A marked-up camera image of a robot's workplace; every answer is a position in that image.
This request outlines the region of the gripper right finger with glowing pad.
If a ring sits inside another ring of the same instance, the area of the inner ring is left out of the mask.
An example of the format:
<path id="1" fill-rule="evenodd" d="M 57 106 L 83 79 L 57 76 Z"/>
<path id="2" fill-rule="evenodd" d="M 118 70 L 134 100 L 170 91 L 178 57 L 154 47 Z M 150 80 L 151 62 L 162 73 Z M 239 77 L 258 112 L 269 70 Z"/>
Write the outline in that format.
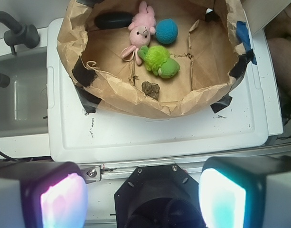
<path id="1" fill-rule="evenodd" d="M 210 157 L 198 197 L 209 228 L 291 228 L 291 156 Z"/>

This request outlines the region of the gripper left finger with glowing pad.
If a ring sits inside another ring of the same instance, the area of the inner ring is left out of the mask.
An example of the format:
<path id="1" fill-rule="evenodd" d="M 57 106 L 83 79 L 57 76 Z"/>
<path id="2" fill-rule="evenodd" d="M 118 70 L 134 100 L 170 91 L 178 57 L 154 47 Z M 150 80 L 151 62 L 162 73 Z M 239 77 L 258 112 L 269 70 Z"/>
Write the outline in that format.
<path id="1" fill-rule="evenodd" d="M 87 205 L 73 162 L 0 162 L 0 228 L 82 228 Z"/>

